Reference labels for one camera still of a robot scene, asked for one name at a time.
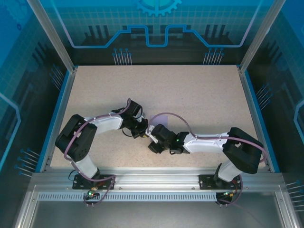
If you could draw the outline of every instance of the circuit pattern graphic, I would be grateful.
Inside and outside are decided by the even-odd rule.
[[[177,9],[177,5],[181,4],[181,0],[135,0],[134,3],[138,10],[148,13],[149,16],[158,17],[160,14],[165,16],[171,13],[173,9]]]
[[[14,20],[20,24],[28,15],[27,1],[26,0],[1,0],[9,14]]]

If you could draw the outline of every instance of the beige work surface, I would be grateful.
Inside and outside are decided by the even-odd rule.
[[[146,117],[173,112],[184,117],[194,133],[214,134],[239,127],[256,137],[236,66],[80,66],[63,124],[74,114],[93,117],[126,106],[131,98]],[[168,128],[187,131],[168,116]],[[97,135],[90,156],[98,167],[216,167],[224,154],[154,154],[148,138],[128,138],[121,130]],[[51,167],[71,167],[55,149]]]

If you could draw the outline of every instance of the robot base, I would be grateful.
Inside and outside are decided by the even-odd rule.
[[[112,175],[100,175],[100,179],[110,177]],[[92,182],[81,175],[77,174],[74,177],[72,189],[74,190],[90,190],[93,187],[98,187],[98,190],[107,190],[111,184],[112,179],[106,180],[104,182]],[[111,190],[114,189],[115,183],[111,186]]]
[[[236,176],[233,181],[236,181],[236,185],[232,182],[225,182],[223,187],[219,187],[214,181],[214,175],[199,175],[199,189],[200,190],[238,190],[241,189],[241,182],[239,176]]]

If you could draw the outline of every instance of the robotic arm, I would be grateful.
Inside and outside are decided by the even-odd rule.
[[[263,147],[259,141],[236,127],[228,133],[196,135],[191,131],[175,134],[161,124],[148,125],[143,108],[132,100],[126,108],[112,110],[109,115],[94,119],[73,115],[57,137],[56,146],[62,153],[66,153],[68,145],[73,141],[66,153],[67,158],[79,172],[91,179],[90,184],[94,187],[101,174],[88,155],[93,139],[97,134],[122,128],[128,128],[133,138],[150,137],[153,141],[148,148],[154,153],[162,153],[164,150],[170,150],[170,154],[223,152],[228,161],[220,164],[213,176],[214,185],[220,189],[225,189],[242,172],[256,173],[262,153],[256,145]]]
[[[259,141],[236,127],[232,127],[228,133],[193,135],[190,132],[175,134],[159,124],[155,127],[151,125],[146,135],[153,140],[148,148],[154,153],[162,153],[164,150],[170,150],[170,154],[223,152],[229,160],[220,164],[214,175],[214,181],[219,187],[223,187],[225,182],[231,182],[242,172],[256,173],[262,154],[253,145],[227,138],[243,139],[263,147]]]
[[[109,115],[91,121],[82,129],[69,148],[67,157],[71,159],[73,165],[86,177],[95,180],[100,179],[99,169],[88,155],[95,135],[123,128],[129,129],[133,138],[145,135],[148,120],[143,116],[143,108],[131,100],[128,108],[123,113],[115,115],[123,109],[112,110]],[[55,142],[55,145],[62,153],[65,152],[80,126],[89,119],[91,118],[83,118],[77,114],[70,118]]]

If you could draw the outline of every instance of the transparent acrylic panel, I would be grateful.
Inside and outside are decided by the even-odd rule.
[[[10,228],[67,70],[25,0],[0,1],[0,34],[0,227]]]
[[[239,64],[273,0],[42,0],[77,65]]]
[[[287,184],[294,183],[296,210],[303,210],[304,196],[303,9],[303,1],[286,0],[248,67],[279,169]]]

